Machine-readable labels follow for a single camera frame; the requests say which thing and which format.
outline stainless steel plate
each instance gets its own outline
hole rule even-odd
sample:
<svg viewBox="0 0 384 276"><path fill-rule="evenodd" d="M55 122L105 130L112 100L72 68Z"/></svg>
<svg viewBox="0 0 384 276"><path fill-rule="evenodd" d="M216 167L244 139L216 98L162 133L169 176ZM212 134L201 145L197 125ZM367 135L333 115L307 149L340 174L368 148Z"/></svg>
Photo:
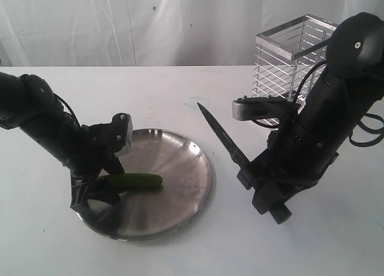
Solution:
<svg viewBox="0 0 384 276"><path fill-rule="evenodd" d="M206 155L171 131L134 130L129 153L119 159L126 172L160 175L163 187L128 191L117 206L90 200L93 216L79 216L106 237L127 241L176 231L199 211L211 189L213 173Z"/></svg>

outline silver rack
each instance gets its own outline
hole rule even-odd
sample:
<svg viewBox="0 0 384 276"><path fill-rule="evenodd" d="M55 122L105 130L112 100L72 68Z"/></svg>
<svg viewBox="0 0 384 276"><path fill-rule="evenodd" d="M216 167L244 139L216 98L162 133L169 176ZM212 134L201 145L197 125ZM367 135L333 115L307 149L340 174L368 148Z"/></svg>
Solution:
<svg viewBox="0 0 384 276"><path fill-rule="evenodd" d="M334 23L307 14L258 34L253 96L281 96L291 100L311 67L325 59L326 44L336 27ZM298 101L305 101L321 72L322 69L318 69L308 79Z"/></svg>

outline white backdrop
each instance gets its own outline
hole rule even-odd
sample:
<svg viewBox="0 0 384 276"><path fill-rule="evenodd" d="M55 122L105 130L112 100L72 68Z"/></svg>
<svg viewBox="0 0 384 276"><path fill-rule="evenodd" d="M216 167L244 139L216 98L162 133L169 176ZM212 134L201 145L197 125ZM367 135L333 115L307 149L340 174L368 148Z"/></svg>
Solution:
<svg viewBox="0 0 384 276"><path fill-rule="evenodd" d="M380 0L0 0L3 65L251 65L254 38L306 13L340 23Z"/></svg>

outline white table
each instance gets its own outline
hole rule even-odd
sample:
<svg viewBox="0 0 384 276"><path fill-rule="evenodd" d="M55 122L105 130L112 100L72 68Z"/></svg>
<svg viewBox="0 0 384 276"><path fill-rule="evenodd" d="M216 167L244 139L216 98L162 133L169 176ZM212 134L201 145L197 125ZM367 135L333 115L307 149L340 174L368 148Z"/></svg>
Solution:
<svg viewBox="0 0 384 276"><path fill-rule="evenodd" d="M250 93L252 67L1 71L46 79L82 123L127 112L135 128L186 135L207 153L217 180L187 227L151 241L114 241L69 208L66 168L20 130L1 130L0 275L383 275L383 144L345 143L318 186L288 201L293 216L280 226L252 207L253 191L237 180L238 167L196 106L205 105L250 158L258 155L269 132L231 116L231 101ZM374 111L383 114L383 104Z"/></svg>

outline metal utensil holder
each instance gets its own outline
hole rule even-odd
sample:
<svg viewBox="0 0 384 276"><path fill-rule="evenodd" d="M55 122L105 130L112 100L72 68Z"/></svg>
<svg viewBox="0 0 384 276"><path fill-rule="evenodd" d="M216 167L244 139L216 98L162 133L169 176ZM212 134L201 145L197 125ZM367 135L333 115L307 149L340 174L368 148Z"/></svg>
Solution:
<svg viewBox="0 0 384 276"><path fill-rule="evenodd" d="M258 34L253 96L281 96L291 100L311 67L325 59L326 44L336 27L334 23L307 14ZM322 70L318 69L307 80L298 101L305 101Z"/></svg>

